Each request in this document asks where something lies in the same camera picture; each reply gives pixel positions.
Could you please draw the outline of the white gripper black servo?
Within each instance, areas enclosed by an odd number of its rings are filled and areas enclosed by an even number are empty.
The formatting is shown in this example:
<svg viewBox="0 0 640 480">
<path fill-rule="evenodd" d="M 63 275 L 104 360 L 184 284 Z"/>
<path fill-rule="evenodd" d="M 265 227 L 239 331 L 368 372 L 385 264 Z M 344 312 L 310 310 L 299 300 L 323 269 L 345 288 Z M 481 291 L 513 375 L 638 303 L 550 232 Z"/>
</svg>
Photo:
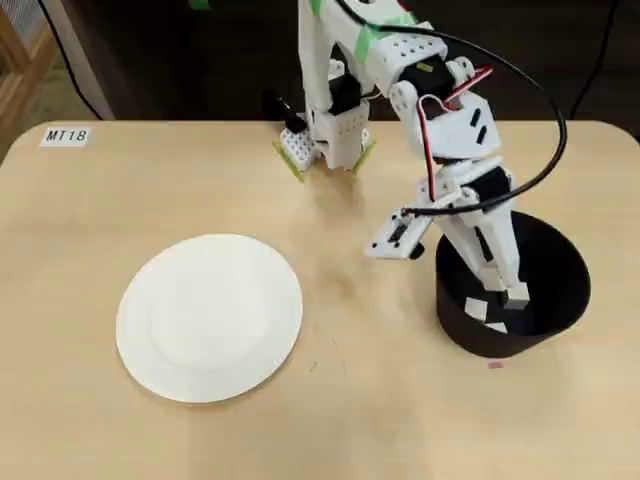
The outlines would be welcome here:
<svg viewBox="0 0 640 480">
<path fill-rule="evenodd" d="M 515 189 L 503 157 L 462 160 L 436 159 L 433 178 L 425 180 L 417 196 L 417 216 L 442 221 L 442 232 L 469 270 L 487 291 L 502 291 L 519 282 L 520 256 L 512 223 L 514 200 L 501 200 Z M 478 236 L 464 223 L 480 223 L 493 255 L 485 259 Z"/>
</svg>

